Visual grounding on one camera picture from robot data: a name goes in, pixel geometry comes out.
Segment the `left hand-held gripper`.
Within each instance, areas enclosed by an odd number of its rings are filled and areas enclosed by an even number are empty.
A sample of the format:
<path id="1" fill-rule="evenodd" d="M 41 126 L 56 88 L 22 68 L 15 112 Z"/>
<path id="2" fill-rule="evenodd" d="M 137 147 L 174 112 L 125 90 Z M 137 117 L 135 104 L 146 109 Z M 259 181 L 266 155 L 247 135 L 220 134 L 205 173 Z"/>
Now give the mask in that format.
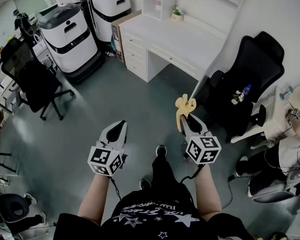
<path id="1" fill-rule="evenodd" d="M 123 149 L 126 143 L 128 123 L 120 120 L 106 127 L 89 152 L 87 163 L 95 174 L 112 177 L 123 168 L 127 154 Z"/>

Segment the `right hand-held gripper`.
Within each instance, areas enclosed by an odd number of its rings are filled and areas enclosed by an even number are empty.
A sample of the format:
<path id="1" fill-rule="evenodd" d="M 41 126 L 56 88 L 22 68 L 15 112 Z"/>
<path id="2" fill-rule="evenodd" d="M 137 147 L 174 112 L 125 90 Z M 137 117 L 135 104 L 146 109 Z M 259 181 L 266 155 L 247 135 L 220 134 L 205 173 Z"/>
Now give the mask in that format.
<path id="1" fill-rule="evenodd" d="M 184 136 L 185 146 L 183 160 L 194 162 L 196 165 L 212 164 L 216 161 L 222 147 L 216 136 L 198 117 L 189 114 L 180 116 L 181 133 Z"/>

